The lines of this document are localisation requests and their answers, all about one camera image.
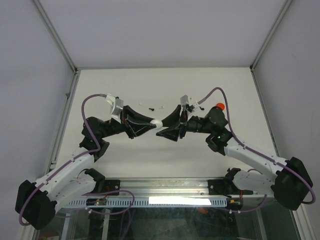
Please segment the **white earbud charging case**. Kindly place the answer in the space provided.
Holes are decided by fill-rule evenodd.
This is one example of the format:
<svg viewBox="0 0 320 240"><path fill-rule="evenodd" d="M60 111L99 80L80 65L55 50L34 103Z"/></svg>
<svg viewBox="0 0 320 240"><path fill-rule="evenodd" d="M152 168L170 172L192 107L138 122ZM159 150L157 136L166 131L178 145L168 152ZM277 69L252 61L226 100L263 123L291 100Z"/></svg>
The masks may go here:
<svg viewBox="0 0 320 240"><path fill-rule="evenodd" d="M156 129L161 129L163 127L163 122L159 119L153 119L150 123L155 125Z"/></svg>

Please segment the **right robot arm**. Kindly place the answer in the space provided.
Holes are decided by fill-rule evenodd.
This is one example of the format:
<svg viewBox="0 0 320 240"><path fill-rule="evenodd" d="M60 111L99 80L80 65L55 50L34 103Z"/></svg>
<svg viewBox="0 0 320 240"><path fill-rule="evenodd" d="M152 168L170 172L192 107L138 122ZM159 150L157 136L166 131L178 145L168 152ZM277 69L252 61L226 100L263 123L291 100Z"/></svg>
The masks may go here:
<svg viewBox="0 0 320 240"><path fill-rule="evenodd" d="M174 124L156 135L176 142L187 132L207 134L205 142L213 152L253 168L253 171L235 167L228 170L223 178L226 192L234 194L238 190L248 190L272 196L283 207L293 211L302 204L315 202L313 182L303 162L296 157L285 159L263 153L246 144L233 133L220 107L212 107L205 117L192 116L190 119L183 111ZM305 200L307 195L311 195L309 202Z"/></svg>

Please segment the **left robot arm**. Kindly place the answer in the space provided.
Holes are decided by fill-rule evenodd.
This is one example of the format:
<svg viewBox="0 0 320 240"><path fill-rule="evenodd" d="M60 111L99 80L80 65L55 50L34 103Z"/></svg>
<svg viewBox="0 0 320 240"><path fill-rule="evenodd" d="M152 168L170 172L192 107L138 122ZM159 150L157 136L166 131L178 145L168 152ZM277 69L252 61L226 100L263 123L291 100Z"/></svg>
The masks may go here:
<svg viewBox="0 0 320 240"><path fill-rule="evenodd" d="M117 117L107 121L85 117L81 132L84 138L67 162L33 182L25 180L18 187L15 211L19 214L19 223L41 230L73 199L102 193L105 176L93 165L110 145L105 138L126 133L134 139L162 126L162 121L141 115L128 105L120 109Z"/></svg>

